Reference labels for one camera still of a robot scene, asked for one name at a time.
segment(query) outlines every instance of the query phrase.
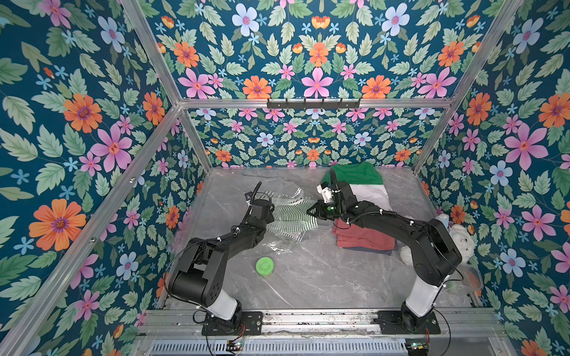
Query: black cable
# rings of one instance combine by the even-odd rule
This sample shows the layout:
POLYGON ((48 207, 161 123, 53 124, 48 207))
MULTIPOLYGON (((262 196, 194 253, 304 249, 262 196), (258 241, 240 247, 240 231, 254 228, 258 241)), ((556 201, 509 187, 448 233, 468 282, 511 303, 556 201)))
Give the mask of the black cable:
POLYGON ((433 310, 438 312, 439 315, 441 315, 441 317, 443 318, 443 320, 445 320, 445 323, 447 324, 447 330, 449 331, 449 340, 447 342, 447 347, 445 348, 445 351, 440 355, 440 356, 443 356, 449 350, 449 345, 451 345, 451 328, 449 327, 449 323, 447 322, 447 319, 445 318, 445 316, 436 308, 433 308, 433 310))

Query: marble surface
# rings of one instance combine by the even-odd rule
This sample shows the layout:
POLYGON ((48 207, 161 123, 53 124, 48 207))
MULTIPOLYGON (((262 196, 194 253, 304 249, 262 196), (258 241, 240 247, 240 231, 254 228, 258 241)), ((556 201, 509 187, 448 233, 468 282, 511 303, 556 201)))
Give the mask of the marble surface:
MULTIPOLYGON (((428 220, 434 211, 420 182, 407 168, 378 168, 388 191, 390 205, 403 215, 428 220)), ((247 209, 244 193, 262 181, 261 190, 293 194, 302 188, 305 197, 317 199, 316 186, 327 169, 214 169, 195 209, 192 237, 211 238, 227 232, 247 209)), ((245 309, 280 308, 391 308, 400 307, 416 275, 391 255, 359 252, 336 246, 332 223, 324 222, 308 232, 303 241, 281 241, 268 232, 254 249, 228 261, 223 288, 245 309), (273 259, 271 276, 261 277, 255 263, 263 256, 273 259)), ((469 306, 470 298, 441 292, 441 306, 469 306)), ((168 309, 192 309, 193 305, 169 299, 168 309)))

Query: stack of folded clothes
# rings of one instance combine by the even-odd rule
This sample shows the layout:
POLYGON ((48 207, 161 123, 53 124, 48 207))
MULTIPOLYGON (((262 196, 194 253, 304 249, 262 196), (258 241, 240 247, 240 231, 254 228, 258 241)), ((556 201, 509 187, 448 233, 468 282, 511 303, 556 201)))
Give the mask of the stack of folded clothes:
MULTIPOLYGON (((366 200, 382 209, 392 210, 382 177, 372 164, 334 165, 332 169, 335 170, 337 181, 350 184, 358 201, 366 200)), ((323 182, 331 182, 329 174, 323 182)), ((337 235, 338 247, 376 253, 390 253, 394 249, 394 239, 382 232, 354 224, 349 226, 340 219, 335 221, 335 225, 333 233, 337 235)))

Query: green bottle cap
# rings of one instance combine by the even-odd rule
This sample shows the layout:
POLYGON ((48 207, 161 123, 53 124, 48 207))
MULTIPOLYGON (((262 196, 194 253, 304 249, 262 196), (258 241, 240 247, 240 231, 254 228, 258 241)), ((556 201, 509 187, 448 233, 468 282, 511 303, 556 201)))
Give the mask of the green bottle cap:
POLYGON ((273 273, 273 260, 269 257, 261 257, 255 264, 255 269, 264 277, 270 276, 273 273))

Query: pink folded cloth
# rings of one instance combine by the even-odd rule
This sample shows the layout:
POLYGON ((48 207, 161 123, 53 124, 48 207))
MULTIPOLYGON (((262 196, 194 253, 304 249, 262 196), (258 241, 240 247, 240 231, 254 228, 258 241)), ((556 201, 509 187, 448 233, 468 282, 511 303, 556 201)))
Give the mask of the pink folded cloth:
POLYGON ((396 245, 394 238, 380 231, 359 227, 354 224, 349 226, 340 219, 335 221, 335 225, 332 233, 337 235, 336 245, 338 247, 364 247, 386 251, 394 249, 396 245))

